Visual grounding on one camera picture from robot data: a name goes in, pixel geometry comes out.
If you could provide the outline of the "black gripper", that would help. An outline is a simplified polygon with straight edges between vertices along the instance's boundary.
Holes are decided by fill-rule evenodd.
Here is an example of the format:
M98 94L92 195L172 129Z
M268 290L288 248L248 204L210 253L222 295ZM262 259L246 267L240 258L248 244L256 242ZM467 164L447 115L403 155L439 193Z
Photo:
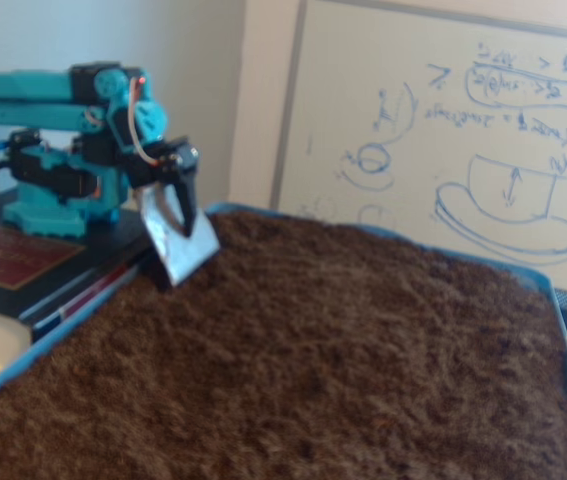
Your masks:
M125 173L138 211L172 287L192 276L220 249L217 234L197 206L199 150L189 138L151 143L125 155Z

